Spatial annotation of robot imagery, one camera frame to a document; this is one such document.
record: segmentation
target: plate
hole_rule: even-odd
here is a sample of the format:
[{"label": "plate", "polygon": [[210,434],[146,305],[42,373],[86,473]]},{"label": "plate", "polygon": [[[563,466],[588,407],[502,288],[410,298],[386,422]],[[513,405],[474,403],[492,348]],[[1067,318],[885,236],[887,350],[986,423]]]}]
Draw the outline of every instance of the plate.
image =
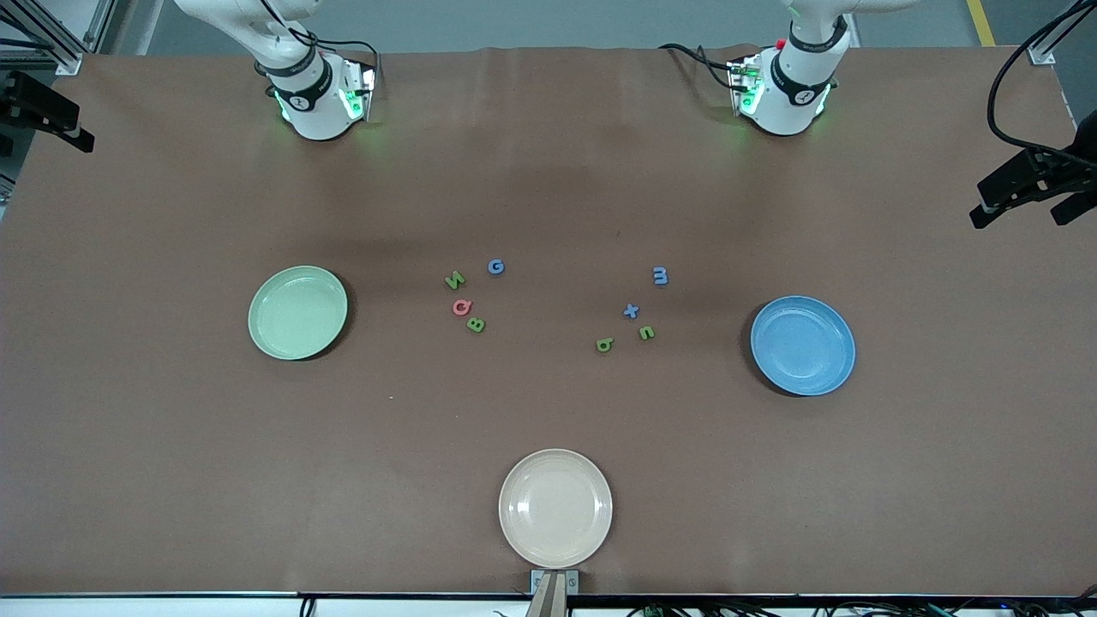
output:
[{"label": "plate", "polygon": [[347,290],[316,266],[282,270],[251,300],[251,340],[279,360],[301,360],[323,351],[347,323]]},{"label": "plate", "polygon": [[606,476],[570,450],[525,457],[499,492],[502,535],[522,559],[541,568],[570,568],[595,554],[612,518]]},{"label": "plate", "polygon": [[767,304],[750,328],[758,368],[778,388],[803,396],[834,392],[853,372],[853,333],[837,311],[803,295]]}]

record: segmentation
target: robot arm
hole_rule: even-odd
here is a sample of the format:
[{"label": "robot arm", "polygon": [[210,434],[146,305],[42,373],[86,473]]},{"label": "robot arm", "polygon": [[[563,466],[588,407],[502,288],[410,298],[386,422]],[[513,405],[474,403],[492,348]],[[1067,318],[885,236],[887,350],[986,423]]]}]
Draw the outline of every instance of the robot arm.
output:
[{"label": "robot arm", "polygon": [[231,36],[274,85],[282,117],[308,139],[332,139],[365,120],[374,70],[321,52],[296,20],[321,0],[176,0],[182,11]]},{"label": "robot arm", "polygon": [[834,70],[849,49],[845,13],[883,13],[918,0],[778,0],[792,13],[788,44],[728,67],[732,106],[776,135],[807,128],[830,93]]},{"label": "robot arm", "polygon": [[779,0],[792,13],[792,34],[806,43],[825,43],[846,13],[889,13],[918,0]]}]

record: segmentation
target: green plate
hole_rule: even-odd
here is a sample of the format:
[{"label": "green plate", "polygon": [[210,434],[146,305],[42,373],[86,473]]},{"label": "green plate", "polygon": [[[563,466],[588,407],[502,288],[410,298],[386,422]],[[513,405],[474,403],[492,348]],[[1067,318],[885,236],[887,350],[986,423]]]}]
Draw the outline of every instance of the green plate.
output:
[{"label": "green plate", "polygon": [[251,300],[248,332],[256,345],[279,360],[315,356],[347,323],[347,290],[335,274],[316,266],[282,270]]}]

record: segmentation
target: blue plate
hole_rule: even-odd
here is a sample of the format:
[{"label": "blue plate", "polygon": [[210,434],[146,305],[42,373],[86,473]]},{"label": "blue plate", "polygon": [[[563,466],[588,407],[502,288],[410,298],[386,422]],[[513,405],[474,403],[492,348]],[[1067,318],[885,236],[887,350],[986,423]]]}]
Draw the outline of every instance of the blue plate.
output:
[{"label": "blue plate", "polygon": [[767,304],[750,328],[750,351],[778,388],[802,396],[834,392],[853,372],[853,333],[837,311],[803,295]]}]

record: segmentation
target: metal clamp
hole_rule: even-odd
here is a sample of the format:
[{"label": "metal clamp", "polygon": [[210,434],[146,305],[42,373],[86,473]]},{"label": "metal clamp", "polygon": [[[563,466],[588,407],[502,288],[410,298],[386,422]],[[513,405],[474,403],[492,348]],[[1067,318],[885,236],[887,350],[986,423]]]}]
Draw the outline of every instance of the metal clamp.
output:
[{"label": "metal clamp", "polygon": [[533,599],[525,617],[564,617],[567,596],[579,593],[578,570],[531,570]]}]

